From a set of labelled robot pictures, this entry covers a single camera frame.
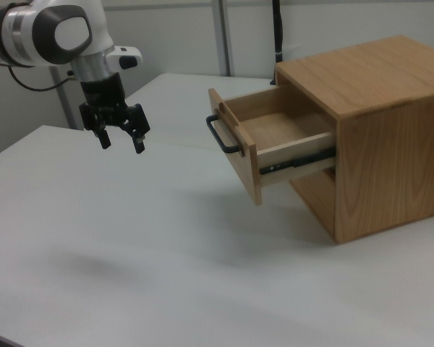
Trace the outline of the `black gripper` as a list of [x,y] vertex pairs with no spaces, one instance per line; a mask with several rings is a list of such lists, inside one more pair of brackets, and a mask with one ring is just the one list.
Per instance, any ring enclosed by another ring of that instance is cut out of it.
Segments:
[[135,152],[145,150],[143,143],[145,135],[150,131],[150,125],[140,104],[127,106],[125,91],[119,73],[98,81],[81,82],[85,102],[79,110],[85,130],[92,131],[100,141],[101,147],[111,146],[106,125],[119,126],[124,122],[124,131],[133,141]]

